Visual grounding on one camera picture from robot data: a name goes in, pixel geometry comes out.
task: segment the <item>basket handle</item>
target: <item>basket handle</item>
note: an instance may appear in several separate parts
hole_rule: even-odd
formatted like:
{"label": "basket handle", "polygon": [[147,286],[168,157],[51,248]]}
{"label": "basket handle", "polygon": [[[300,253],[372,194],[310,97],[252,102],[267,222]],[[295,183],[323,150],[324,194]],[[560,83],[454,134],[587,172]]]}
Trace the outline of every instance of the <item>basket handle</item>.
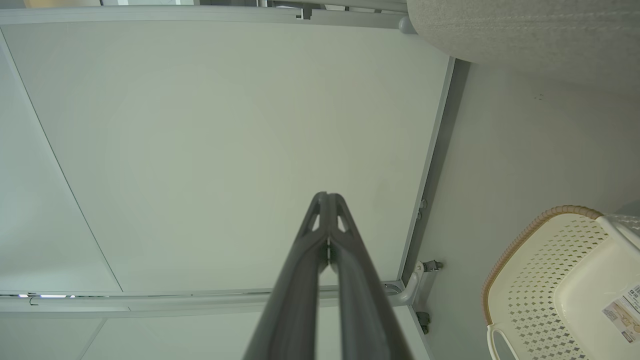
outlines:
{"label": "basket handle", "polygon": [[498,350],[495,348],[495,339],[493,338],[494,332],[499,332],[500,335],[502,335],[502,338],[504,339],[504,342],[507,343],[507,346],[511,350],[513,357],[516,360],[520,360],[520,358],[518,357],[518,354],[516,354],[516,351],[513,350],[513,347],[511,346],[509,339],[507,339],[507,336],[504,334],[502,330],[499,329],[498,323],[493,323],[486,327],[486,342],[487,342],[487,345],[489,345],[489,353],[491,353],[491,358],[493,360],[500,360],[500,356],[498,356]]}
{"label": "basket handle", "polygon": [[627,249],[636,260],[640,261],[640,236],[631,231],[628,227],[615,221],[615,219],[607,217],[599,217],[596,219],[602,229],[614,238],[619,245]]}

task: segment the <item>beige fabric cushion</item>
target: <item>beige fabric cushion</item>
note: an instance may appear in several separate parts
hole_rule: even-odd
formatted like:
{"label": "beige fabric cushion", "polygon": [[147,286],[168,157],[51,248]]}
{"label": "beige fabric cushion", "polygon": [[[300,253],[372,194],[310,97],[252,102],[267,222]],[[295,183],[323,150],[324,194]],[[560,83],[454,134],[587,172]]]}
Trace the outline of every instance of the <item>beige fabric cushion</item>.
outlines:
{"label": "beige fabric cushion", "polygon": [[640,95],[639,0],[408,0],[418,34],[475,63]]}

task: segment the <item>white sticker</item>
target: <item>white sticker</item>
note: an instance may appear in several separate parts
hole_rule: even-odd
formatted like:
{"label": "white sticker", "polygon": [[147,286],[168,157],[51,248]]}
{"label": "white sticker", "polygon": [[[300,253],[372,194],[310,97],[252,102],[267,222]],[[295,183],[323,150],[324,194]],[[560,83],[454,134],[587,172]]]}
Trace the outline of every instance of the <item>white sticker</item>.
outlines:
{"label": "white sticker", "polygon": [[629,343],[640,342],[640,284],[602,310]]}

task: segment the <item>basket rim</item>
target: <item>basket rim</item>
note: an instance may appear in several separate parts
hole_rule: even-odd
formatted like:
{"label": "basket rim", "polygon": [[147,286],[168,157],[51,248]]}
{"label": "basket rim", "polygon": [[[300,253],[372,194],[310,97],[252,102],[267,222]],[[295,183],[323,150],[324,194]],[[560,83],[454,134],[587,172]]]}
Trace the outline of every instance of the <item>basket rim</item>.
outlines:
{"label": "basket rim", "polygon": [[538,215],[519,235],[515,240],[511,242],[509,247],[502,253],[498,262],[493,266],[489,276],[484,281],[482,287],[482,309],[484,313],[484,320],[487,325],[491,325],[491,314],[489,312],[489,290],[493,285],[493,282],[498,278],[500,271],[504,268],[507,262],[511,259],[513,254],[525,243],[542,225],[558,215],[564,214],[578,214],[584,217],[588,217],[592,220],[603,216],[601,212],[587,208],[585,206],[565,205],[556,206],[549,210],[546,210],[542,214]]}

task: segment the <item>laundry basket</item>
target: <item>laundry basket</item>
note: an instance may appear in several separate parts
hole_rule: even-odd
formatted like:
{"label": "laundry basket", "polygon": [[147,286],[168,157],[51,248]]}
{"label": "laundry basket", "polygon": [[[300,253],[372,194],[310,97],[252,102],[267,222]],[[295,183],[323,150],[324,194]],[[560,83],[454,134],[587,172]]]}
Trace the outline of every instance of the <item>laundry basket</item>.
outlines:
{"label": "laundry basket", "polygon": [[582,206],[542,213],[483,286],[487,342],[516,359],[640,359],[640,218]]}

